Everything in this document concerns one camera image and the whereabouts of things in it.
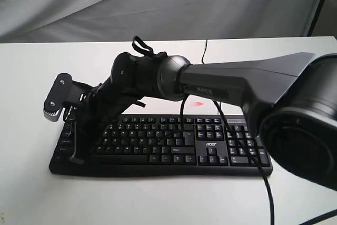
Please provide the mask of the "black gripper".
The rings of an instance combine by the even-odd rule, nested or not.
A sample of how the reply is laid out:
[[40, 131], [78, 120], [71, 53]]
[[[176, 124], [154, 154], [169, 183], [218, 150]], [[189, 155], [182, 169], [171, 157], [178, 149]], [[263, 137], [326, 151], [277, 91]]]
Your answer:
[[65, 108], [63, 135], [74, 141], [71, 162], [84, 164], [90, 155], [91, 141], [132, 105], [145, 107], [141, 96], [111, 84], [100, 84], [81, 92], [80, 98]]

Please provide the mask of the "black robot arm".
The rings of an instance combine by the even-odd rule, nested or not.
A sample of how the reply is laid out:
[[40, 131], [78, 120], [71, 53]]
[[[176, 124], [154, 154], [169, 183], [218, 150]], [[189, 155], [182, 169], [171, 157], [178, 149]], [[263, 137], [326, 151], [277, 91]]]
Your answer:
[[[191, 64], [165, 52], [128, 52], [92, 87], [57, 76], [65, 125], [50, 171], [85, 177], [270, 175], [272, 162], [336, 189], [336, 55], [295, 53]], [[241, 108], [240, 116], [126, 114], [142, 98], [188, 95]]]

